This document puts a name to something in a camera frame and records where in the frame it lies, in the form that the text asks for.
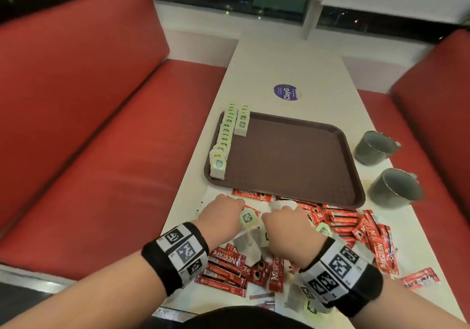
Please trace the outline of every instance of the brown plastic tray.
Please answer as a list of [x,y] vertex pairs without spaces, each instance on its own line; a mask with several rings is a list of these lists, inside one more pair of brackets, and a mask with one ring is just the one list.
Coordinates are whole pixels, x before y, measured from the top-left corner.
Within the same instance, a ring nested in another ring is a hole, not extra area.
[[[217,126],[211,149],[218,135]],[[208,158],[206,178],[227,188],[352,208],[366,200],[346,136],[325,123],[251,112],[246,137],[232,137],[225,179],[210,171]]]

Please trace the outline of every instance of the table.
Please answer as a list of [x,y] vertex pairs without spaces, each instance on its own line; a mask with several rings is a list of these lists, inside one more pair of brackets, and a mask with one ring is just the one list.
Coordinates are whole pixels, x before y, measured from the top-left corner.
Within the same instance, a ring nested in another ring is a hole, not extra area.
[[[299,100],[288,101],[275,95],[274,86],[278,84],[295,86],[301,94]],[[209,192],[231,191],[217,189],[203,175],[203,166],[215,128],[218,127],[218,118],[230,102],[248,104],[255,112],[335,125],[344,131],[351,150],[365,131],[374,130],[338,53],[306,41],[273,40],[244,35],[230,61],[163,232],[183,221],[195,219],[196,209],[201,205],[208,187]],[[372,181],[391,166],[390,160],[374,167],[356,162],[364,190],[367,191]],[[442,283],[427,286],[417,293],[464,320],[413,208],[406,206],[386,210],[367,198],[362,209],[372,209],[378,215],[379,222],[391,227],[399,260],[407,274],[432,267],[441,279]],[[250,304],[252,303],[248,298],[191,283],[178,296],[170,297],[163,305],[200,314],[224,306]],[[287,309],[283,314],[303,321],[301,316],[291,310]],[[320,314],[314,322],[308,324],[318,329],[351,327],[349,321],[339,312]]]

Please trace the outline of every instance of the dark floor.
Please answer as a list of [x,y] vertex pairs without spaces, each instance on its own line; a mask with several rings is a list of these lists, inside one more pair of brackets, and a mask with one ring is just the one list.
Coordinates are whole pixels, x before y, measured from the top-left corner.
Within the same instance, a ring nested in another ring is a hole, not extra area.
[[[50,296],[52,294],[0,283],[0,325]],[[180,323],[176,321],[151,317],[141,329],[177,329],[179,326]]]

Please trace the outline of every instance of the red backrest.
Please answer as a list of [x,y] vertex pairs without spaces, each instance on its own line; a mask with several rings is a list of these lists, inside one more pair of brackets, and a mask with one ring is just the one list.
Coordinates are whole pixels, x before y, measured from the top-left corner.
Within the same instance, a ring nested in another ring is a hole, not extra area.
[[152,0],[75,0],[0,27],[0,230],[168,53]]
[[457,30],[443,40],[392,94],[470,219],[470,33]]

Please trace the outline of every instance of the mug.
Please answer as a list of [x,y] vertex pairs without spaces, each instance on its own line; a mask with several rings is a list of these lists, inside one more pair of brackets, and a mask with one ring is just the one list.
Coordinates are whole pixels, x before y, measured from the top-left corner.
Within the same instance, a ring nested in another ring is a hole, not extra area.
[[397,208],[424,198],[416,174],[388,168],[372,183],[369,197],[381,207]]
[[354,157],[366,166],[374,166],[389,158],[401,144],[377,131],[367,131],[354,150]]

